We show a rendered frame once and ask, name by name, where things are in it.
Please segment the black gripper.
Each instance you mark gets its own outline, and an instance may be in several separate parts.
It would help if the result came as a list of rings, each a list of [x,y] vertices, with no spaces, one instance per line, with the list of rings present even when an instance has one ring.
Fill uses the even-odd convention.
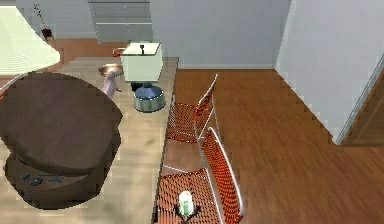
[[[179,206],[179,205],[176,205],[176,204],[175,204],[174,207],[173,207],[173,210],[175,211],[176,216],[179,217],[179,218],[181,219],[181,223],[189,223],[189,221],[190,221],[193,217],[197,216],[197,215],[200,213],[200,211],[201,211],[201,206],[199,206],[199,205],[194,206],[194,210],[193,210],[193,212],[192,212],[190,215],[188,215],[188,216],[183,216],[183,215],[181,214],[181,212],[180,212],[180,206]]]

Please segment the orange mesh metal chair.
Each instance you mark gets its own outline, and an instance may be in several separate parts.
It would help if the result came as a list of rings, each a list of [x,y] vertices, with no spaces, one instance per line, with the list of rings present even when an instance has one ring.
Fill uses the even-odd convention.
[[[240,188],[214,128],[206,131],[200,153],[202,168],[160,177],[153,224],[241,223],[244,205]],[[200,213],[189,223],[181,223],[173,210],[183,191],[190,191],[194,206],[201,206]]]
[[[214,100],[218,78],[216,74],[208,90],[195,105],[177,102],[176,96],[172,95],[166,132],[168,139],[198,144],[204,138],[203,132],[211,117],[218,121]]]

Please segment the cream lamp shade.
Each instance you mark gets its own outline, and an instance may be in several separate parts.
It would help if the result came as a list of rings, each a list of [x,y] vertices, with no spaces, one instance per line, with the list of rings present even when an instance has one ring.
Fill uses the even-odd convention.
[[[60,62],[15,6],[0,6],[0,76],[25,74]]]

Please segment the grey chest of drawers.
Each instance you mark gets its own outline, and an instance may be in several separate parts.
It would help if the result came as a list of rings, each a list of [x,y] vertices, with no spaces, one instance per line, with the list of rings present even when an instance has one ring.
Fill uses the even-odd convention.
[[[151,41],[150,0],[87,0],[99,43]]]

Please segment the green aluminum soda can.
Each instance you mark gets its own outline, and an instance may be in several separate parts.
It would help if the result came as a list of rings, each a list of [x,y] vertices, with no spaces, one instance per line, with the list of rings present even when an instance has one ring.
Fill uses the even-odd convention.
[[[179,194],[179,212],[183,216],[189,216],[194,211],[192,193],[183,191]]]

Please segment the pink figurine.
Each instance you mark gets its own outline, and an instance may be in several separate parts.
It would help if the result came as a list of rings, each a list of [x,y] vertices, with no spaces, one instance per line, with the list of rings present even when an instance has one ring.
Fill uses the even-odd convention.
[[[112,99],[116,91],[121,92],[115,78],[124,74],[123,67],[115,63],[104,64],[98,71],[104,77],[103,92]]]

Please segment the brown wooden room door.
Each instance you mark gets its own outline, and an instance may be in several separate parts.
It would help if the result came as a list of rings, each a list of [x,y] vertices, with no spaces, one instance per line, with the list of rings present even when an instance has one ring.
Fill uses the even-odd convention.
[[[384,68],[341,143],[342,146],[384,146]]]

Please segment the dark red house plant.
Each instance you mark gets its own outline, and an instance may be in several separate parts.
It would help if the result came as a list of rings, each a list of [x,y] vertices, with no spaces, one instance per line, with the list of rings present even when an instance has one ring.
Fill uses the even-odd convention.
[[[44,21],[44,19],[43,19],[43,17],[42,17],[41,9],[40,9],[40,6],[39,6],[38,3],[34,3],[34,4],[33,4],[33,10],[34,10],[34,12],[36,13],[37,17],[39,18],[41,25],[43,26],[43,28],[41,29],[41,32],[42,32],[42,34],[43,34],[44,40],[45,40],[45,41],[48,41],[49,38],[54,39],[52,30],[49,29],[49,28],[46,26],[46,24],[45,24],[45,21]]]

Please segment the brown round wooden stand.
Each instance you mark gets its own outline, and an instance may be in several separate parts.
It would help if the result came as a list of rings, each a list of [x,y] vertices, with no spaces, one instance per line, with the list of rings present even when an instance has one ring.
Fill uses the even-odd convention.
[[[94,85],[61,73],[30,73],[0,97],[5,176],[28,204],[63,209],[97,196],[121,144],[122,112]],[[29,181],[19,176],[29,173]],[[48,183],[62,176],[62,183]],[[31,186],[34,177],[43,182]]]

